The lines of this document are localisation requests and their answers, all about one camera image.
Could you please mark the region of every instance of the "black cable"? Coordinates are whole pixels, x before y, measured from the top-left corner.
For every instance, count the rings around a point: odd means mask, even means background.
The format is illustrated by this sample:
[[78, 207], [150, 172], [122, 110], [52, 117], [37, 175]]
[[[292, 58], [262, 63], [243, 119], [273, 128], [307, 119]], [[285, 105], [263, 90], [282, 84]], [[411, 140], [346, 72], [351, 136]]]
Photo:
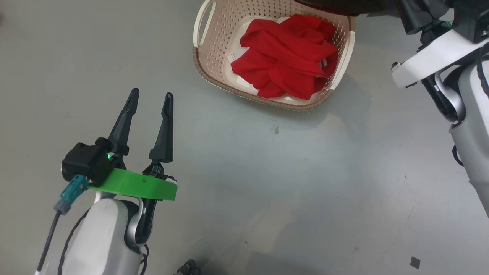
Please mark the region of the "black cable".
[[482, 90], [489, 97], [489, 84], [488, 84], [488, 81], [486, 79], [486, 76], [484, 75], [484, 71], [482, 69], [482, 59], [483, 59], [482, 55], [483, 55], [483, 48], [479, 48], [477, 50], [477, 53], [475, 54], [475, 64], [477, 66], [477, 76], [481, 80]]
[[462, 161], [458, 158], [458, 155], [457, 155], [457, 146], [453, 146], [453, 149], [452, 149], [452, 154], [453, 154], [453, 158], [455, 159], [455, 161], [460, 164], [460, 166], [464, 166], [464, 164], [462, 163]]
[[58, 224], [58, 220], [60, 219], [61, 211], [56, 211], [56, 215], [54, 215], [53, 223], [51, 224], [51, 229], [49, 230], [49, 234], [47, 235], [46, 244], [44, 245], [43, 253], [41, 254], [41, 259], [39, 260], [39, 264], [37, 265], [37, 271], [41, 272], [43, 269], [44, 261], [46, 260], [47, 251], [49, 250], [49, 245], [51, 245], [51, 240], [53, 238], [54, 230], [56, 225]]
[[85, 219], [85, 217], [87, 216], [89, 210], [90, 210], [90, 208], [80, 217], [80, 219], [78, 219], [75, 226], [71, 229], [71, 232], [68, 235], [68, 239], [66, 239], [65, 247], [63, 247], [63, 252], [61, 252], [60, 264], [58, 265], [58, 275], [61, 275], [61, 273], [63, 272], [62, 267], [63, 267], [63, 264], [65, 263], [65, 254], [66, 254], [66, 251], [68, 250], [69, 241], [73, 237], [73, 234], [75, 233], [76, 228], [80, 225], [80, 223], [83, 221], [83, 219]]
[[146, 248], [146, 254], [143, 253], [143, 259], [141, 260], [141, 263], [143, 264], [143, 269], [141, 270], [140, 275], [144, 275], [146, 272], [146, 268], [148, 267], [148, 256], [150, 255], [150, 248], [148, 245], [144, 245], [144, 248]]
[[146, 248], [146, 254], [144, 254], [144, 253], [143, 253], [143, 257], [144, 257], [144, 256], [146, 256], [146, 257], [147, 257], [147, 256], [149, 256], [149, 255], [150, 255], [150, 248], [148, 247], [148, 245], [147, 245], [147, 244], [145, 244], [145, 245], [144, 245], [144, 248]]

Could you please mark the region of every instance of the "green band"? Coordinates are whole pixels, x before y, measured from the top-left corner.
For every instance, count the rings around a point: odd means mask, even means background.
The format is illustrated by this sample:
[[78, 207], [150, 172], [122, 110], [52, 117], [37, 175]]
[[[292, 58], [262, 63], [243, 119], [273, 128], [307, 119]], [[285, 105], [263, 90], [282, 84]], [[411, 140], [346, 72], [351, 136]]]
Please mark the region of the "green band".
[[177, 196], [177, 185], [174, 183], [116, 168], [102, 186], [89, 188], [142, 199], [174, 201]]

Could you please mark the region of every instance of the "beige basket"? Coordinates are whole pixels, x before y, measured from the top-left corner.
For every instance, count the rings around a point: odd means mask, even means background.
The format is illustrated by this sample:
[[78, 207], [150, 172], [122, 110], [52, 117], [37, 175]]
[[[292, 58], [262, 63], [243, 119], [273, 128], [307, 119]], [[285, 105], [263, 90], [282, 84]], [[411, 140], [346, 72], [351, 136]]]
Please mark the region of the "beige basket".
[[[200, 34], [204, 14], [210, 9], [205, 28]], [[231, 48], [239, 45], [239, 39], [253, 19], [277, 20], [293, 14], [320, 17], [336, 27], [332, 43], [338, 48], [338, 65], [325, 87], [315, 93], [311, 100], [285, 95], [281, 98], [262, 98], [250, 90], [243, 89], [235, 81], [227, 60]], [[333, 93], [345, 73], [355, 43], [353, 18], [319, 11], [293, 0], [206, 0], [197, 15], [194, 27], [194, 62], [199, 73], [209, 83], [244, 98], [271, 106], [305, 111], [324, 103]]]

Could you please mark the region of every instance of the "concrete floor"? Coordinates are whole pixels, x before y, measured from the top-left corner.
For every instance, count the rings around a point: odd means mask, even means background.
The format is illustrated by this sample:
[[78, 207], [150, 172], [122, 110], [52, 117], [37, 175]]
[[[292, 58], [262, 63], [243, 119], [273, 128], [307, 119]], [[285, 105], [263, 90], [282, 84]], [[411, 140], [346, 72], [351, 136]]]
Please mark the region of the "concrete floor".
[[[451, 155], [449, 124], [390, 66], [415, 53], [396, 18], [357, 20], [333, 97], [310, 112], [206, 83], [192, 60], [201, 0], [0, 0], [0, 273], [33, 274], [66, 182], [60, 161], [106, 137], [141, 90], [127, 167], [148, 164], [175, 95], [177, 200], [157, 207], [148, 275], [486, 274], [489, 220]], [[62, 217], [48, 255], [92, 204]], [[409, 266], [411, 257], [420, 269]]]

